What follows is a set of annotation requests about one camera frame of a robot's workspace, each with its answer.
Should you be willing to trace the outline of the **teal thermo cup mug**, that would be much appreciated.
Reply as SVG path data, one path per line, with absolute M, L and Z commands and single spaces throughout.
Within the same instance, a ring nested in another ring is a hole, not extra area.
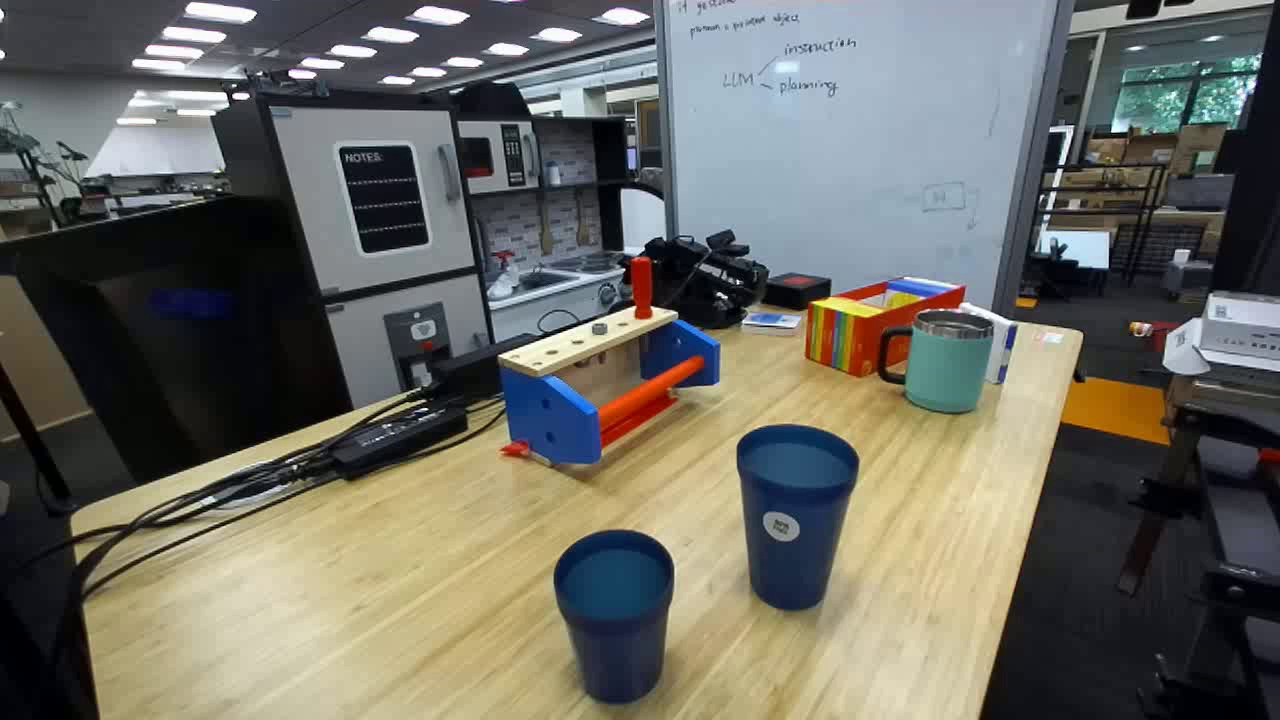
M 997 329 L 971 314 L 920 314 L 886 329 L 875 347 L 875 376 L 904 387 L 923 414 L 962 417 L 987 383 Z

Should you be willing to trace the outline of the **blue wooden peg toy bench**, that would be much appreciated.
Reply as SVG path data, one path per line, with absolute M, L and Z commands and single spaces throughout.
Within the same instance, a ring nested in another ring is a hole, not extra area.
M 600 465 L 682 387 L 721 382 L 721 339 L 672 308 L 625 308 L 500 358 L 509 456 Z

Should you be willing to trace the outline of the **red peg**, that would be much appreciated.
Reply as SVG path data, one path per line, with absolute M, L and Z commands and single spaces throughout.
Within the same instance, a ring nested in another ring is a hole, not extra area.
M 651 321 L 651 260 L 633 256 L 629 280 L 633 280 L 633 315 Z

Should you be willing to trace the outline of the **white toy stove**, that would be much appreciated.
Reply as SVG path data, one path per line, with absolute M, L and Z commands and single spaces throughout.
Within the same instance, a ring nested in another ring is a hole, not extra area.
M 625 271 L 516 267 L 486 286 L 492 337 L 546 337 L 603 315 L 620 300 Z

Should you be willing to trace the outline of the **blue card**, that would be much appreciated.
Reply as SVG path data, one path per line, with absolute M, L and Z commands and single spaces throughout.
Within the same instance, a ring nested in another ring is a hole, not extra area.
M 799 314 L 748 314 L 742 323 L 748 333 L 797 333 Z

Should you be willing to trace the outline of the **black box red top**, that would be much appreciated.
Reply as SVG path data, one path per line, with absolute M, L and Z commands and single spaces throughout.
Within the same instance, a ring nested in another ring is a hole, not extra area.
M 764 286 L 764 300 L 776 308 L 808 308 L 831 292 L 828 276 L 781 271 Z

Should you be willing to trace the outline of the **tall blue plastic cup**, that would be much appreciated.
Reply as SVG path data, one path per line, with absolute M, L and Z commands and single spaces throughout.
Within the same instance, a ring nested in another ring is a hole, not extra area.
M 859 456 L 811 426 L 764 426 L 737 444 L 751 592 L 789 611 L 828 592 Z

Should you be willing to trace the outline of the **colourful orange card box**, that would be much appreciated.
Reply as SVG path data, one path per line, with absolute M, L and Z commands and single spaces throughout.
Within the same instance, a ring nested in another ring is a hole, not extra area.
M 896 276 L 811 300 L 803 314 L 803 358 L 845 376 L 873 376 L 881 337 L 906 329 L 920 314 L 958 308 L 962 288 L 953 280 Z

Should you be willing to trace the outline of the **short blue plastic cup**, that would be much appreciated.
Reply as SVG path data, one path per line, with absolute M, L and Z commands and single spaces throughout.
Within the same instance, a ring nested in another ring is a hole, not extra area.
M 557 608 L 593 702 L 633 705 L 655 689 L 672 588 L 669 548 L 633 530 L 578 535 L 557 562 Z

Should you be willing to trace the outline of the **black power brick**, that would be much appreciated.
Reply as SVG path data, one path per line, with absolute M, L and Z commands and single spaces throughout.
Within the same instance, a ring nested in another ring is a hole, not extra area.
M 403 461 L 421 450 L 432 450 L 447 435 L 459 435 L 466 427 L 466 414 L 465 408 L 447 408 L 447 403 L 421 403 L 421 408 L 403 408 L 390 414 L 382 420 L 370 420 L 347 435 L 339 435 L 329 450 L 329 465 L 345 476 L 369 476 L 390 461 Z

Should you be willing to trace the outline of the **whiteboard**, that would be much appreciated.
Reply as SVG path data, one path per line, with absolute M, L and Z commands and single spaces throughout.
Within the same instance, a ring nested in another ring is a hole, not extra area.
M 655 0 L 669 228 L 1005 305 L 1073 0 Z

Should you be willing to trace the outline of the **white oven cabinet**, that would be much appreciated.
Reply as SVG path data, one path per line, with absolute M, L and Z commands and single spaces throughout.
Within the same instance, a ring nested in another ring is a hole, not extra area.
M 292 215 L 353 403 L 492 343 L 447 110 L 254 95 L 212 129 L 231 192 Z

